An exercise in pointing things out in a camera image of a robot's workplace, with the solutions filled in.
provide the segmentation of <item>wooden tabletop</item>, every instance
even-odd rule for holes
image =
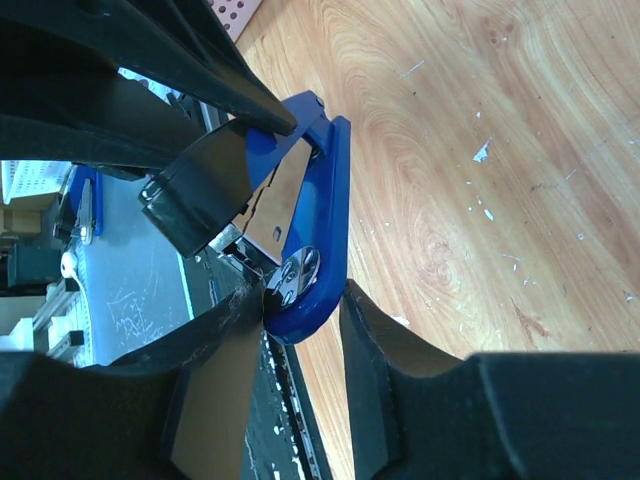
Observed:
[[[353,124],[350,276],[477,350],[640,345],[640,9],[627,0],[266,0],[238,46]],[[298,348],[353,477],[332,319]]]

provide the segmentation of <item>white plastic basket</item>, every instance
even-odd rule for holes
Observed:
[[[70,169],[71,162],[2,160],[2,200],[58,193]]]

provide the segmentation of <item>wood grain surface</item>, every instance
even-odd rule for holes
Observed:
[[[352,121],[350,275],[390,315],[460,357],[636,350],[638,24],[627,0],[266,0],[238,45]],[[352,478],[336,319],[298,352]]]

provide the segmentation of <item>pegboard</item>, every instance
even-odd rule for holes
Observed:
[[[251,20],[262,0],[207,0],[234,42]]]

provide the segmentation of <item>blue tool handle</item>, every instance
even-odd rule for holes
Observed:
[[[292,307],[264,319],[274,338],[293,344],[328,320],[346,286],[351,125],[343,117],[330,122],[312,92],[284,104],[298,119],[298,128],[287,137],[251,131],[247,159],[251,183],[257,188],[301,137],[320,149],[307,168],[282,252],[287,259],[302,247],[316,247],[321,262],[317,281]]]

